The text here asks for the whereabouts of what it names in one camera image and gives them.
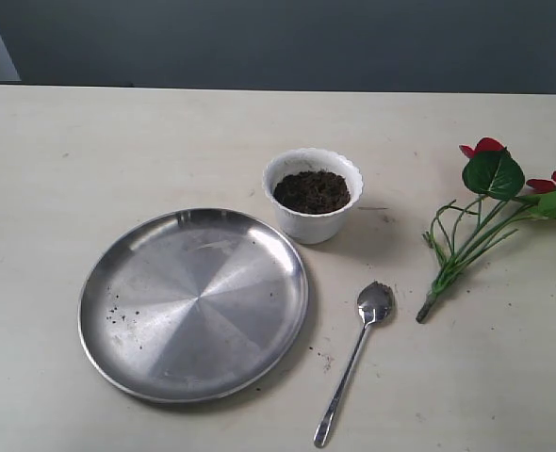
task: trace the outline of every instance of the plate rim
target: plate rim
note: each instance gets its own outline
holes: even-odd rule
[[[146,225],[148,225],[148,224],[150,224],[154,221],[158,221],[162,218],[177,216],[179,214],[184,214],[186,212],[209,211],[209,210],[219,211],[219,212],[226,212],[226,213],[230,213],[230,214],[236,214],[236,215],[240,215],[240,216],[243,216],[245,218],[248,218],[248,219],[252,220],[253,222],[257,222],[257,223],[261,224],[262,226],[268,228],[270,231],[272,231],[278,237],[280,237],[282,239],[282,241],[290,248],[293,255],[297,258],[297,262],[299,263],[299,267],[301,269],[301,273],[302,273],[302,276],[303,276],[303,291],[302,291],[303,292],[303,300],[302,300],[301,315],[299,316],[299,318],[297,320],[297,323],[295,325],[295,329],[294,329],[294,332],[292,334],[292,337],[290,337],[289,340],[286,342],[286,345],[283,347],[281,352],[276,356],[275,360],[273,362],[271,362],[270,364],[268,364],[261,372],[257,373],[255,375],[255,377],[253,377],[252,379],[249,379],[247,381],[244,381],[243,383],[239,384],[238,386],[235,386],[234,388],[231,388],[227,391],[223,391],[221,393],[217,393],[217,394],[214,394],[214,395],[207,395],[207,396],[202,396],[202,397],[197,397],[197,398],[188,398],[188,399],[156,397],[156,396],[152,396],[152,395],[146,395],[146,394],[141,393],[139,391],[135,391],[135,390],[125,386],[124,384],[119,383],[115,379],[113,379],[102,368],[102,366],[96,362],[94,357],[91,355],[90,350],[88,349],[88,345],[86,344],[86,338],[83,334],[83,329],[82,329],[82,324],[81,324],[81,307],[82,307],[82,304],[83,304],[83,297],[84,297],[84,294],[85,294],[86,286],[88,285],[88,282],[90,281],[90,278],[91,278],[94,270],[98,267],[98,265],[100,264],[102,259],[104,259],[104,257],[108,254],[108,252],[110,250],[113,249],[113,247],[115,247],[119,242],[121,242],[124,238],[126,238],[131,233],[137,231],[138,229],[140,229],[140,228],[142,228],[142,227],[144,227],[144,226],[146,226]],[[90,361],[90,363],[98,371],[98,373],[105,378],[106,381],[111,383],[117,389],[120,389],[121,391],[125,392],[126,394],[129,394],[130,396],[140,398],[140,399],[143,399],[143,400],[147,400],[147,401],[150,401],[150,402],[154,402],[154,403],[193,404],[193,403],[200,403],[200,402],[206,402],[206,401],[211,401],[211,400],[218,400],[220,398],[231,396],[231,395],[233,395],[233,394],[235,394],[239,391],[242,391],[244,388],[252,385],[256,381],[258,381],[259,379],[264,377],[266,374],[268,374],[271,371],[271,369],[273,369],[276,366],[276,364],[278,364],[285,357],[285,355],[288,353],[288,351],[293,347],[293,344],[295,343],[295,340],[297,339],[297,337],[299,337],[299,334],[301,333],[303,323],[304,323],[305,319],[307,318],[308,308],[309,308],[309,281],[308,281],[308,277],[307,277],[307,271],[305,269],[305,265],[303,264],[303,259],[302,259],[301,255],[299,254],[299,252],[297,251],[297,248],[295,248],[295,245],[288,239],[288,237],[285,234],[281,233],[280,231],[278,231],[276,228],[269,225],[265,221],[263,221],[259,218],[256,218],[252,215],[240,212],[238,210],[226,209],[226,208],[222,208],[222,207],[195,207],[195,208],[189,208],[189,209],[176,210],[176,211],[173,211],[173,212],[169,212],[169,213],[166,213],[166,214],[156,216],[154,218],[147,219],[147,220],[141,222],[140,224],[134,226],[133,228],[131,228],[129,231],[125,232],[121,236],[119,236],[115,241],[112,242],[112,244],[110,246],[108,246],[104,250],[104,252],[96,260],[95,264],[91,267],[85,281],[83,282],[83,284],[81,286],[81,290],[79,291],[79,300],[78,300],[78,306],[77,306],[77,330],[78,330],[78,333],[79,333],[79,342],[81,343],[81,347],[85,351],[85,354],[88,357],[88,360]]]

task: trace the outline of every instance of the metal spoon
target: metal spoon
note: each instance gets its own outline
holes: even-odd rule
[[[316,447],[324,447],[326,444],[326,439],[328,437],[328,432],[331,429],[331,424],[335,418],[336,409],[338,407],[338,402],[343,395],[343,390],[347,386],[347,381],[350,378],[350,374],[355,363],[358,351],[366,335],[368,327],[374,323],[378,324],[385,320],[393,308],[393,292],[391,288],[384,284],[379,284],[376,281],[369,285],[366,289],[360,292],[357,298],[357,309],[359,315],[362,317],[364,322],[364,327],[360,331],[360,336],[357,339],[355,348],[353,349],[352,356],[345,368],[343,378],[339,383],[335,391],[335,396],[326,410],[326,414],[322,418],[321,422],[316,429],[316,435],[314,435],[314,445]]]

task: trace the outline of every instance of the soil crumb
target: soil crumb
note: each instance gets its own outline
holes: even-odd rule
[[[284,207],[311,215],[334,212],[351,199],[345,179],[330,171],[290,174],[276,186],[273,195]]]

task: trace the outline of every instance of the spoon handle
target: spoon handle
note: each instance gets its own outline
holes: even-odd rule
[[[333,400],[331,400],[331,404],[328,406],[328,410],[324,414],[324,417],[320,421],[318,428],[316,429],[316,434],[314,435],[314,446],[315,447],[324,447],[326,444],[326,439],[328,438],[328,432],[331,429],[331,424],[333,423],[333,419],[335,418],[336,409],[338,408],[338,402],[343,395],[343,391],[347,386],[347,382],[350,379],[350,374],[352,373],[353,365],[355,364],[355,359],[357,357],[358,351],[360,350],[360,346],[362,345],[362,341],[364,340],[364,335],[366,334],[366,330],[368,329],[368,324],[365,324],[362,330],[360,331],[360,335],[357,338],[357,343],[355,344],[355,348],[353,349],[352,356],[350,357],[350,361],[347,363],[347,367],[345,368],[345,372],[343,373],[343,378],[341,382],[338,383],[338,387],[336,388],[335,395],[333,396]]]

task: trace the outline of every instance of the table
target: table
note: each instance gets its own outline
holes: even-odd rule
[[[0,451],[304,451],[373,279],[396,318],[373,331],[329,450],[556,451],[556,225],[529,224],[431,321],[421,239],[471,199],[458,144],[492,136],[528,177],[556,169],[556,96],[0,87]],[[101,378],[79,344],[79,291],[122,233],[195,206],[275,224],[260,188],[276,154],[324,147],[365,177],[333,240],[299,246],[303,331],[253,387],[158,407]]]

